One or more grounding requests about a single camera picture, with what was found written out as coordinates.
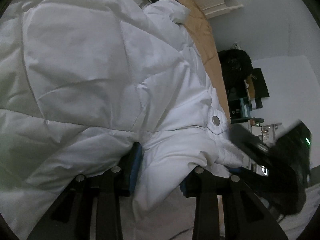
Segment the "white storage drawers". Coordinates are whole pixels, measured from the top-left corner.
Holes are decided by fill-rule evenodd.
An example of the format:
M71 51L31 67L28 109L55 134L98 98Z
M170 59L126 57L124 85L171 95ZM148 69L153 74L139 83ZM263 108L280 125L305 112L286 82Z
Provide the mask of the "white storage drawers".
M258 124L251 127L251 133L268 146L274 145L284 131L285 128L282 123L269 125Z

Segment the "white quilted puffer jacket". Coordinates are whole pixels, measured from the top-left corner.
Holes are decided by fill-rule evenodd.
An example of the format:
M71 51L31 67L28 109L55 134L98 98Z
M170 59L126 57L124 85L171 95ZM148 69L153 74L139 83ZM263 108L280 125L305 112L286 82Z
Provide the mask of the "white quilted puffer jacket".
M125 239L191 239L196 166L242 163L175 0L12 0L1 17L1 225L27 239L72 179L143 149Z

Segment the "tan bed comforter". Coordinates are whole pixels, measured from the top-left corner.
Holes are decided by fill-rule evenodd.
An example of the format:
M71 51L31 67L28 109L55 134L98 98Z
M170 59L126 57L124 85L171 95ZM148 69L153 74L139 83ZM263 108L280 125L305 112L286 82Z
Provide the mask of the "tan bed comforter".
M227 94L211 25L194 0L178 1L190 9L190 14L187 17L184 26L201 55L206 73L208 74L213 87L216 89L219 103L224 110L227 120L230 121Z

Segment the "dark cluttered shelf unit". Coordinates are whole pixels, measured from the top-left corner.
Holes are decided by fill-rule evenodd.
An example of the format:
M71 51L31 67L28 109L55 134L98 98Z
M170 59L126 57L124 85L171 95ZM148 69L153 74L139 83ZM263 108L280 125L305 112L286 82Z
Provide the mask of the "dark cluttered shelf unit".
M246 80L233 83L227 90L228 107L231 124L250 122L262 124L264 118L252 115L252 112L263 107L262 99L269 98L269 92L261 68L253 68Z

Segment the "black bag on hook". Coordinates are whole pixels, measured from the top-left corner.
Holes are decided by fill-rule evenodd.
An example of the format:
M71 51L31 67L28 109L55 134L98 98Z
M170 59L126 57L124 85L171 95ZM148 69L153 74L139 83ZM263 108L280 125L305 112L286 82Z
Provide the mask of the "black bag on hook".
M218 52L218 57L228 100L246 97L244 81L253 72L249 55L241 49L230 49Z

